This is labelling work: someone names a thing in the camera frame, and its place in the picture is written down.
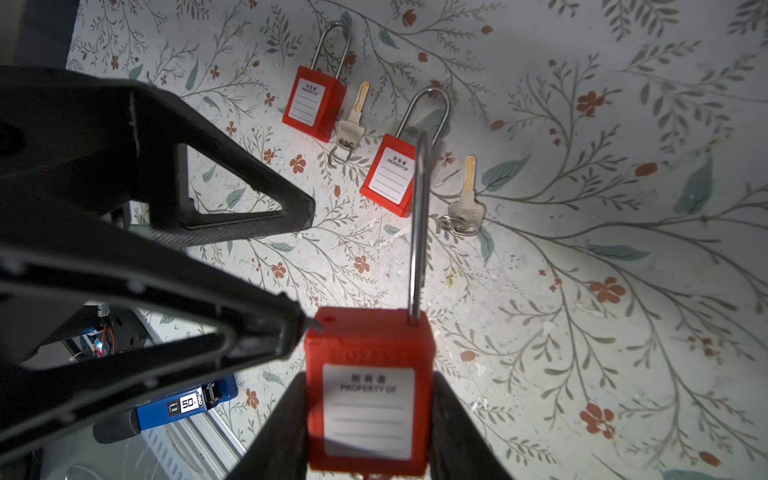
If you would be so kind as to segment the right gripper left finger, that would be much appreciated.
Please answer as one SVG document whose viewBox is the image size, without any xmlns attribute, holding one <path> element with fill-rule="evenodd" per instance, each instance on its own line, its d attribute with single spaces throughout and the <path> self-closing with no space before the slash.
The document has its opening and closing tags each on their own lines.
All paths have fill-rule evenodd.
<svg viewBox="0 0 768 480">
<path fill-rule="evenodd" d="M 306 374 L 300 373 L 226 479 L 304 480 L 307 469 Z"/>
</svg>

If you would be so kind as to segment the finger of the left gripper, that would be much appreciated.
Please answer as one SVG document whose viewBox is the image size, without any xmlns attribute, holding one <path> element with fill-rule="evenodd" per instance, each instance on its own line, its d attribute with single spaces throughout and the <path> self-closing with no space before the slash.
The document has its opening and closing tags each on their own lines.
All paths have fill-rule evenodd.
<svg viewBox="0 0 768 480">
<path fill-rule="evenodd" d="M 276 203 L 203 214 L 189 150 Z M 1 210 L 44 217 L 68 205 L 101 217 L 146 204 L 154 238 L 174 249 L 305 230 L 314 199 L 262 164 L 179 96 L 136 80 L 47 68 L 1 70 Z"/>
<path fill-rule="evenodd" d="M 1 457 L 287 357 L 299 304 L 146 241 L 1 243 Z"/>
</svg>

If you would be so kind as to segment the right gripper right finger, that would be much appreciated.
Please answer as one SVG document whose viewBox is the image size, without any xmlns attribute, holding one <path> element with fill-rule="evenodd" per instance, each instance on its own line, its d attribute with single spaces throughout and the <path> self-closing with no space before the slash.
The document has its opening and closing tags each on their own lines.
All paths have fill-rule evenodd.
<svg viewBox="0 0 768 480">
<path fill-rule="evenodd" d="M 439 372 L 433 374 L 428 459 L 435 480 L 512 479 Z"/>
</svg>

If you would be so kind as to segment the red padlock with keys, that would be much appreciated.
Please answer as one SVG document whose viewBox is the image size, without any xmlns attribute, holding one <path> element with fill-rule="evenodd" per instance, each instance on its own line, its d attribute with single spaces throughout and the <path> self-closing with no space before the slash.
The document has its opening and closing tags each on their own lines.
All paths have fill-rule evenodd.
<svg viewBox="0 0 768 480">
<path fill-rule="evenodd" d="M 412 98 L 396 133 L 384 136 L 373 164 L 360 188 L 360 194 L 364 198 L 401 218 L 407 217 L 411 212 L 416 147 L 401 140 L 400 136 L 404 132 L 416 104 L 428 94 L 439 95 L 445 104 L 443 113 L 439 116 L 440 122 L 436 125 L 432 135 L 431 146 L 436 145 L 450 118 L 451 102 L 443 89 L 431 86 L 422 89 Z"/>
</svg>

